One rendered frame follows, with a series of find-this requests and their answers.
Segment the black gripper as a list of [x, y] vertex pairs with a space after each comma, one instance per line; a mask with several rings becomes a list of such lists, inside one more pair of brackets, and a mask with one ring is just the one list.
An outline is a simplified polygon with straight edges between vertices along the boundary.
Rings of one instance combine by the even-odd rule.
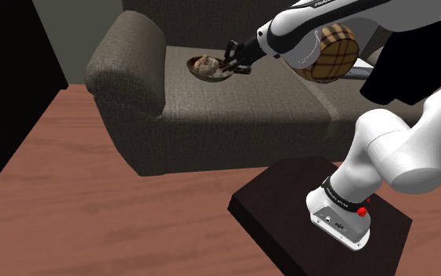
[[222, 73], [228, 72], [232, 74], [250, 74], [251, 65], [266, 55], [259, 45], [258, 39], [253, 37], [246, 42], [236, 42], [230, 40], [227, 43], [223, 63], [227, 64], [221, 67]]

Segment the brown bowl with food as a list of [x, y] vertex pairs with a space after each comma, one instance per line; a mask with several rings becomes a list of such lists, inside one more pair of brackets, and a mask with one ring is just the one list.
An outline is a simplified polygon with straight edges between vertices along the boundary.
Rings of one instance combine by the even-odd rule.
[[233, 75], [224, 70], [222, 60], [209, 55], [192, 57], [186, 65], [194, 77], [205, 82], [222, 82]]

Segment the grey-brown fabric sofa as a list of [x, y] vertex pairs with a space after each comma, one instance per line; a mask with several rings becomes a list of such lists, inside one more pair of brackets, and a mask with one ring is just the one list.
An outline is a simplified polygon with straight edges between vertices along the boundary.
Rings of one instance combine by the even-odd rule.
[[[123, 13], [85, 70], [117, 151], [140, 176], [263, 167], [285, 158], [345, 158], [356, 119], [378, 108], [361, 90], [385, 45], [397, 36], [372, 20], [339, 23], [356, 36], [357, 61], [320, 84], [283, 58], [264, 56], [250, 74], [222, 82], [194, 77], [196, 56], [224, 59], [295, 0], [122, 0]], [[441, 80], [441, 61], [396, 72], [420, 87]]]

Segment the round plaid cushion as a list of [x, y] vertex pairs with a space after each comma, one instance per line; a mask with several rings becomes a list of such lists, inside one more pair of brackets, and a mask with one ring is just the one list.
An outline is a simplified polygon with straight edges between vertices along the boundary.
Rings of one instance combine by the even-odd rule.
[[310, 82], [334, 82], [349, 72], [359, 57], [359, 51], [354, 33], [344, 24], [332, 24], [321, 30], [317, 60], [307, 68], [294, 71]]

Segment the dark robot stand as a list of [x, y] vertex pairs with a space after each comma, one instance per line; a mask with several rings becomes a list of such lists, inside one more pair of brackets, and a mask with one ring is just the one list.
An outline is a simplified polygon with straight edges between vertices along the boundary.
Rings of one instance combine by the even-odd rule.
[[309, 218], [306, 195], [336, 170], [325, 158], [276, 162], [236, 191], [228, 210], [284, 276], [395, 276], [412, 220], [376, 194], [368, 243], [352, 251]]

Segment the black cabinet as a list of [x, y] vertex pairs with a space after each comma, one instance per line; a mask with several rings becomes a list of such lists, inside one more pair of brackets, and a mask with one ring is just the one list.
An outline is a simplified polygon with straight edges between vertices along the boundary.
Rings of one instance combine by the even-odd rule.
[[0, 173], [67, 87], [33, 1], [0, 0]]

